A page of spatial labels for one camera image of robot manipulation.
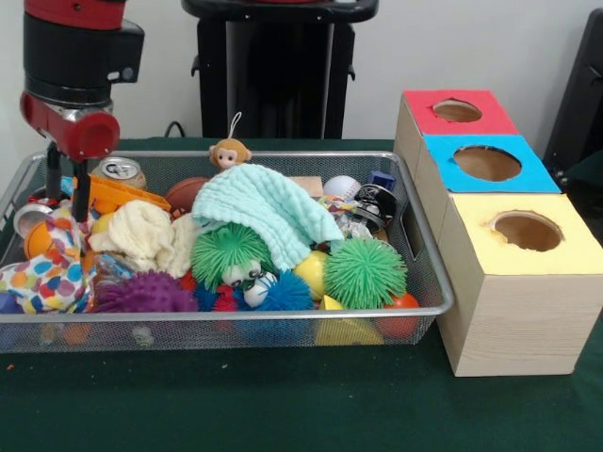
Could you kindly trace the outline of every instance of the white wall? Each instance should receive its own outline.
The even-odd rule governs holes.
[[[355,26],[345,137],[394,136],[402,89],[492,89],[542,152],[579,39],[597,0],[382,0]],[[0,6],[0,192],[18,162],[43,148],[22,121],[23,0]],[[114,89],[123,137],[162,135],[172,120],[201,133],[196,20],[178,0],[130,0],[127,17],[146,31],[140,79]],[[379,111],[370,109],[378,105]]]

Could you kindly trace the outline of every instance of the purple spiky ball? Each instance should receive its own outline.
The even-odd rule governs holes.
[[[191,292],[165,272],[137,273],[118,285],[99,287],[97,313],[188,313],[197,311]]]

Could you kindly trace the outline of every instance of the blue box lid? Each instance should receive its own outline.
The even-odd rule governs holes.
[[[425,136],[442,182],[454,193],[561,193],[521,136]]]

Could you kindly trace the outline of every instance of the red box lid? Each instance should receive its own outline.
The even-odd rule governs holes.
[[[405,90],[404,98],[423,135],[519,135],[488,90]]]

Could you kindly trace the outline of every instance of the light blue towel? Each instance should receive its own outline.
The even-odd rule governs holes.
[[[331,214],[280,172],[243,164],[215,176],[192,207],[201,234],[233,222],[254,229],[266,242],[279,270],[295,267],[310,254],[312,242],[331,242],[343,234]]]

